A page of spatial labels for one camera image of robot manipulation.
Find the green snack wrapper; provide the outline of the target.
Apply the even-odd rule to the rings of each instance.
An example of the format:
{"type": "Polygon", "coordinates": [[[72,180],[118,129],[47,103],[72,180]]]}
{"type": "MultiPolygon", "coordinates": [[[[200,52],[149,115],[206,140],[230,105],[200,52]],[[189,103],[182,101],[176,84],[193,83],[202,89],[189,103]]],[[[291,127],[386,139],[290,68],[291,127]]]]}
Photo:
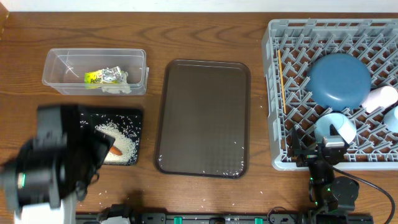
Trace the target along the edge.
{"type": "Polygon", "coordinates": [[[123,71],[119,66],[85,73],[86,84],[121,83],[123,71]]]}

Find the light blue cup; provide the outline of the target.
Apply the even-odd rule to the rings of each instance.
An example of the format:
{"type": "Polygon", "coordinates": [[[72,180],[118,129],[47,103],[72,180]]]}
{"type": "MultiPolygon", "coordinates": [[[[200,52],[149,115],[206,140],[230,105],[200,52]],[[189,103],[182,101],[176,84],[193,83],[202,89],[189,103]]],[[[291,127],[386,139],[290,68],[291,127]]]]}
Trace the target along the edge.
{"type": "Polygon", "coordinates": [[[389,131],[398,133],[398,106],[394,107],[385,114],[383,123],[386,125],[386,128],[389,131]]]}

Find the light blue bowl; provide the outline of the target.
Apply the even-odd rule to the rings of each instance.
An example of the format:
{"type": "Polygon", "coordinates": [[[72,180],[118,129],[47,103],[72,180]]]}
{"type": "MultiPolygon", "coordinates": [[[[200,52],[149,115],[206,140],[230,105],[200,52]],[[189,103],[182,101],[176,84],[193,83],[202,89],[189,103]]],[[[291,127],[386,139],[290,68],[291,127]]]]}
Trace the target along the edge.
{"type": "Polygon", "coordinates": [[[356,137],[356,126],[347,116],[341,113],[330,113],[315,122],[316,142],[322,142],[323,137],[332,136],[330,126],[333,125],[337,133],[350,144],[356,137]]]}

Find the orange carrot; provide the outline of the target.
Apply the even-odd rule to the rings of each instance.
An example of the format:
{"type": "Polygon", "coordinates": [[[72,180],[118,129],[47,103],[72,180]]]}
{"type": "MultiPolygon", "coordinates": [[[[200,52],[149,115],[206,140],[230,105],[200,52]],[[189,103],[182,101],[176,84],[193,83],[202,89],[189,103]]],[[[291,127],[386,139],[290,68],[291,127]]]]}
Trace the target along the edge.
{"type": "Polygon", "coordinates": [[[117,156],[121,156],[123,154],[116,146],[112,146],[109,151],[117,156]]]}

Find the dark blue plate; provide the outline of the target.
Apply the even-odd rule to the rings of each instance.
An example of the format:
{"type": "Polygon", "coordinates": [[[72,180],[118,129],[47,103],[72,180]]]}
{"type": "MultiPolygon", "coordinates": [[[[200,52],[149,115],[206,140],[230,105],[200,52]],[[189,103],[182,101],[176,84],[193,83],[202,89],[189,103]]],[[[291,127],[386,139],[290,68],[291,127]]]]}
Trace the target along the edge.
{"type": "Polygon", "coordinates": [[[307,73],[306,90],[323,108],[356,109],[371,91],[371,74],[362,61],[349,54],[326,55],[307,73]]]}

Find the white tissue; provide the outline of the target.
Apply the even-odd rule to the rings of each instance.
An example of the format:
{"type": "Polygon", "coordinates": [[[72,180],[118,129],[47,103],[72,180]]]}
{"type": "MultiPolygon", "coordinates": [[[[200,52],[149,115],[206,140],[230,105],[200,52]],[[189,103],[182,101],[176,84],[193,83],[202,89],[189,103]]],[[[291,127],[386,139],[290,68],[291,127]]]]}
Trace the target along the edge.
{"type": "Polygon", "coordinates": [[[111,94],[129,94],[131,92],[131,87],[127,83],[128,72],[121,72],[122,82],[120,83],[113,83],[111,86],[102,86],[101,90],[104,93],[111,93],[111,94]]]}

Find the wooden chopstick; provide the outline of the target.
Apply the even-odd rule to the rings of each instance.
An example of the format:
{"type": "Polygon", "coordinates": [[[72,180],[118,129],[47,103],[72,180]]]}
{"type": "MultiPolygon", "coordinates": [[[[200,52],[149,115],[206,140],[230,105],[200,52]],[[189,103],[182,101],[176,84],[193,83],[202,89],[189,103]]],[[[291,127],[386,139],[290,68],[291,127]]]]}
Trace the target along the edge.
{"type": "Polygon", "coordinates": [[[285,88],[284,88],[284,76],[282,70],[282,58],[280,49],[277,50],[278,57],[278,68],[279,68],[279,76],[280,76],[280,88],[281,88],[281,96],[282,96],[282,109],[284,114],[286,114],[286,104],[285,104],[285,88]]]}

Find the pale pink cup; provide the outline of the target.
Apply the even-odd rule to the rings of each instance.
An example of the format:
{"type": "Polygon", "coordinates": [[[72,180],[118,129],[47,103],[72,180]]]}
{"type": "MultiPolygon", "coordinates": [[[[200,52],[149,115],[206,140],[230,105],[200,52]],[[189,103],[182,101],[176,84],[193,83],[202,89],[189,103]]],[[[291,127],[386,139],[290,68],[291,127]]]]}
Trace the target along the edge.
{"type": "Polygon", "coordinates": [[[397,102],[397,90],[392,86],[383,86],[370,91],[361,106],[367,113],[378,108],[387,108],[397,102]]]}

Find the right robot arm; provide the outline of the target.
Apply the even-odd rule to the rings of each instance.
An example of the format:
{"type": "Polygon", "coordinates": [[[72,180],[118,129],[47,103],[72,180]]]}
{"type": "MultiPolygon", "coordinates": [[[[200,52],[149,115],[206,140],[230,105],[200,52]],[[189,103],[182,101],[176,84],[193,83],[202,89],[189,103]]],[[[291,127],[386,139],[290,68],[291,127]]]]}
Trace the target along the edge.
{"type": "Polygon", "coordinates": [[[308,194],[316,207],[297,216],[297,223],[348,223],[349,212],[355,209],[359,184],[349,177],[336,177],[335,165],[344,159],[348,143],[330,126],[330,135],[325,136],[315,149],[304,149],[298,132],[293,129],[290,156],[296,159],[297,167],[310,171],[308,194]]]}

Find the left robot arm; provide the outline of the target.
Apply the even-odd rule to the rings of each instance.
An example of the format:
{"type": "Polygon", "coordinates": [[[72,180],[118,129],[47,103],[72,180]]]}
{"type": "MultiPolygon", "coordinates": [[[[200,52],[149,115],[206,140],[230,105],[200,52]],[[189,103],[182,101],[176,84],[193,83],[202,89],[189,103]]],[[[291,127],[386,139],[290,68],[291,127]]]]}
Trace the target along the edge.
{"type": "Polygon", "coordinates": [[[16,222],[76,222],[76,204],[85,199],[115,141],[81,125],[84,112],[79,105],[38,107],[36,136],[1,171],[1,188],[16,222]]]}

